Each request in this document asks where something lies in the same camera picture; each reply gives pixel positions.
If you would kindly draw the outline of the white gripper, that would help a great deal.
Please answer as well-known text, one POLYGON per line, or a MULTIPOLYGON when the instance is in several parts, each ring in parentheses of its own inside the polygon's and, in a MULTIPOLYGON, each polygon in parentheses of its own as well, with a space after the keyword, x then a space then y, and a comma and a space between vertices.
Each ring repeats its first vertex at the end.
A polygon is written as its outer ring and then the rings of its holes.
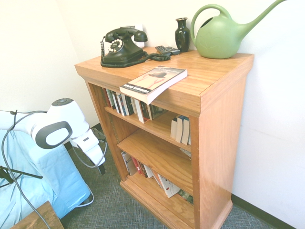
POLYGON ((99 146, 99 139, 92 130, 72 139, 72 145, 80 148, 83 153, 96 165, 101 175, 106 173, 103 163, 105 162, 104 152, 99 146))

